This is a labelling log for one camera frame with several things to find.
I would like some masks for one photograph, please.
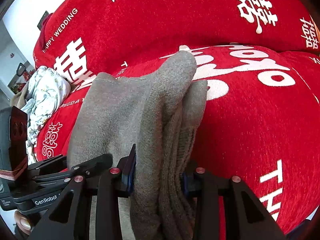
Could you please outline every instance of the bed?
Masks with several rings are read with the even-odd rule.
[[[72,92],[42,128],[37,159],[66,155],[99,72],[149,74],[188,50],[208,79],[192,158],[243,178],[287,233],[320,202],[320,16],[316,0],[66,0],[44,24],[36,68]]]

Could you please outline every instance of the red fabric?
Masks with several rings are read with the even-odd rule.
[[[248,45],[191,52],[198,64],[196,79],[208,79],[210,86],[192,158],[218,176],[240,176],[259,198],[265,198],[265,206],[282,230],[289,232],[320,203],[320,106],[316,99],[320,97],[320,58]],[[149,74],[169,55],[159,56],[113,75]],[[57,144],[54,155],[67,153],[87,90],[71,94],[41,130],[39,160],[49,156],[41,153],[45,153],[43,141],[50,125],[62,124],[54,136],[50,132]],[[274,194],[269,207],[268,194]]]
[[[42,27],[41,27],[40,36],[39,36],[39,46],[41,49],[45,48],[46,40],[45,40],[45,36],[44,36],[44,30],[45,30],[45,26],[46,26],[49,18],[51,17],[51,15],[52,15],[52,13],[49,14],[42,22]]]
[[[310,33],[312,22],[299,0],[250,2],[261,15],[276,15],[275,26],[272,21],[264,25],[259,18],[262,33],[257,34],[257,18],[253,15],[250,23],[240,16],[240,0],[66,0],[47,22],[46,48],[43,50],[39,41],[35,46],[36,66],[49,62],[53,67],[66,47],[80,38],[86,50],[86,68],[94,74],[110,73],[124,61],[136,65],[169,54],[180,44],[204,47],[239,42],[275,51],[319,54],[318,40],[317,49],[313,45],[307,48],[306,38],[301,37],[303,24]],[[62,72],[69,68],[55,67]]]
[[[210,86],[192,158],[218,176],[240,176],[259,198],[277,193],[268,209],[275,218],[279,212],[277,222],[290,231],[319,204],[320,59],[275,51],[319,54],[319,44],[313,48],[311,39],[302,37],[303,31],[310,36],[313,26],[299,0],[265,1],[272,4],[266,12],[277,21],[264,25],[260,19],[262,33],[257,34],[257,19],[250,23],[240,16],[239,0],[66,0],[48,20],[46,48],[39,40],[34,58],[36,67],[56,69],[75,89],[41,130],[38,160],[67,153],[96,74],[142,76],[166,60],[159,57],[187,44],[199,65],[196,77],[209,79]],[[230,42],[274,51],[203,49]],[[251,70],[242,67],[246,64]],[[280,167],[278,176],[264,176]]]

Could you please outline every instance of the black mount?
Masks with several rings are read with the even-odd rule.
[[[29,218],[47,210],[34,221],[29,240],[88,240],[94,195],[96,240],[122,239],[118,198],[128,198],[134,189],[135,145],[116,168],[111,168],[112,156],[104,154],[65,172],[61,172],[67,167],[62,155],[23,169],[26,131],[15,128],[26,125],[26,116],[15,107],[7,108],[0,111],[0,123],[4,124],[0,127],[1,207],[18,209]],[[181,176],[181,188],[186,198],[197,198],[194,240],[219,240],[220,219],[225,220],[227,240],[285,240],[277,223],[239,177],[219,178],[189,166]],[[225,211],[221,218],[219,197]]]

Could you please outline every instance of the human hand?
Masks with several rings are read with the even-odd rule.
[[[17,223],[17,226],[27,235],[31,234],[32,224],[30,220],[25,216],[22,215],[18,210],[14,212],[14,220]]]

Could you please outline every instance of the white wall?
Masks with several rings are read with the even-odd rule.
[[[3,21],[0,21],[0,51],[4,50],[7,44],[12,41]]]
[[[1,80],[0,80],[0,90],[3,91],[3,93],[9,99],[11,99],[14,96],[14,93],[12,92],[12,90],[7,85],[5,85]]]
[[[0,91],[0,109],[10,106],[10,102],[2,91]]]
[[[35,66],[33,49],[40,35],[37,27],[45,11],[54,12],[64,0],[15,0],[3,22],[22,54]]]
[[[26,61],[16,44],[10,41],[5,49],[0,52],[0,80],[5,85],[8,85],[15,76],[19,63],[24,64]]]

